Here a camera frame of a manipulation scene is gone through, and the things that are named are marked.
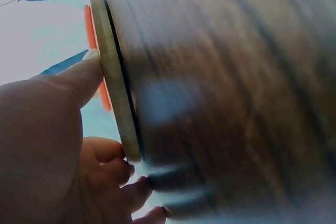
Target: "finger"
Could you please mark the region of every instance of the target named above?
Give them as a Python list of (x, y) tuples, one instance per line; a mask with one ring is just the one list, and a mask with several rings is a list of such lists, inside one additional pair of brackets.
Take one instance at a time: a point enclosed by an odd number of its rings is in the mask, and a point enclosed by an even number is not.
[(129, 165), (122, 159), (111, 160), (101, 165), (101, 168), (106, 170), (119, 186), (126, 184), (129, 178), (134, 174), (134, 166)]
[(140, 177), (134, 184), (122, 188), (128, 198), (131, 212), (138, 211), (152, 194), (152, 188), (146, 177)]
[(98, 51), (90, 49), (84, 60), (58, 76), (65, 79), (67, 88), (75, 95), (79, 106), (83, 107), (93, 97), (103, 79)]
[(133, 224), (165, 224), (166, 213), (163, 207), (155, 207), (144, 217), (136, 219)]
[(83, 141), (90, 145), (99, 163), (105, 163), (114, 158), (125, 158), (122, 145), (115, 140), (103, 137), (84, 137)]

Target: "dark edge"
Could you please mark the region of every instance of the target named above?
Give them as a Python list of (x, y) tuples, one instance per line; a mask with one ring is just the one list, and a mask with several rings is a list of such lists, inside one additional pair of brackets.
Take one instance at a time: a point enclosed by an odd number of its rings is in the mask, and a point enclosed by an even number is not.
[(133, 100), (132, 100), (130, 80), (128, 78), (126, 67), (125, 67), (125, 64), (124, 64), (124, 61), (123, 61), (123, 58), (122, 58), (122, 53), (121, 53), (121, 49), (120, 49), (119, 42), (118, 42), (117, 31), (115, 29), (116, 27), (114, 26), (111, 10), (110, 10), (110, 7), (109, 7), (109, 4), (108, 4), (107, 0), (104, 0), (104, 4), (105, 4), (105, 7), (106, 7), (107, 15), (109, 17), (109, 21), (110, 21), (110, 25), (111, 25), (111, 29), (112, 29), (112, 33), (113, 33), (114, 43), (116, 44), (116, 49), (117, 49), (118, 59), (119, 59), (119, 63), (120, 63), (121, 73), (122, 73), (122, 77), (123, 77), (123, 80), (124, 80), (124, 83), (125, 83), (127, 98), (128, 98), (128, 102), (129, 102), (131, 113), (132, 113), (132, 119), (133, 119), (133, 123), (134, 123), (136, 138), (138, 140), (140, 156), (141, 156), (141, 158), (143, 158), (144, 157), (144, 153), (143, 153), (144, 152), (144, 145), (143, 145), (143, 141), (142, 141), (142, 137), (141, 137), (141, 133), (140, 133), (138, 117), (136, 116), (135, 108), (134, 108), (134, 104), (133, 104)]

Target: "wooden surface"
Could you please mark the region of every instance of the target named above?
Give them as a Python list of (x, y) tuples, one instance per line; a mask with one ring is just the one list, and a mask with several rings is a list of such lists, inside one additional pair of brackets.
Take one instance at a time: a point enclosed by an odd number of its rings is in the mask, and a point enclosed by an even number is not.
[(177, 223), (333, 223), (335, 0), (107, 0)]

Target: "fingernail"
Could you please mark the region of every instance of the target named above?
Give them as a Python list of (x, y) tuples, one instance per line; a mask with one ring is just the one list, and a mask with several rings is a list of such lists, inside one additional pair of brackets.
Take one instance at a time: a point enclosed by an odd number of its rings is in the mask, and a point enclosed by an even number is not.
[(92, 58), (99, 57), (99, 53), (97, 49), (90, 49), (83, 57), (83, 60), (88, 60)]

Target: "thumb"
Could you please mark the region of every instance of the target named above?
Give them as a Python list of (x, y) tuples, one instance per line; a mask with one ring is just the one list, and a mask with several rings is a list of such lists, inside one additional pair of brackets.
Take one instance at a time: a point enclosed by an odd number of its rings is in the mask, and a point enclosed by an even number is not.
[(58, 74), (83, 107), (95, 94), (103, 79), (99, 53), (90, 49), (83, 60)]

